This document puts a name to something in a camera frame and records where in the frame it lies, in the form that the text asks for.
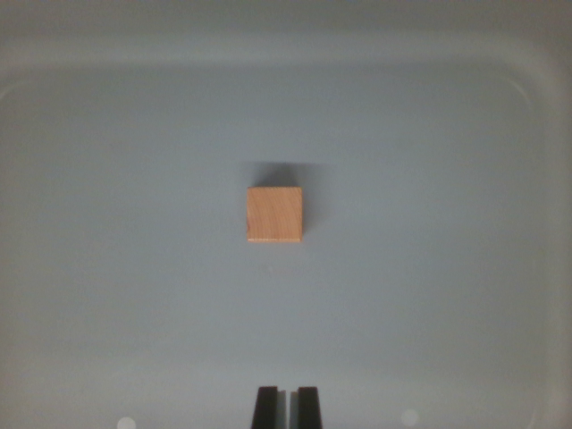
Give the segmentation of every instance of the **white surface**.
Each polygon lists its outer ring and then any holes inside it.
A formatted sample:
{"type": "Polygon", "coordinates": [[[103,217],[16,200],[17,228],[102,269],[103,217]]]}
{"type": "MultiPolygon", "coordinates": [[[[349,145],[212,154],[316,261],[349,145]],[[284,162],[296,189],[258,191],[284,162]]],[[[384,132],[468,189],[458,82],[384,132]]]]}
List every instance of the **white surface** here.
{"type": "Polygon", "coordinates": [[[567,427],[570,95],[549,52],[11,39],[2,426],[248,427],[277,384],[317,385],[327,429],[567,427]],[[294,164],[302,245],[246,242],[264,163],[294,164]]]}

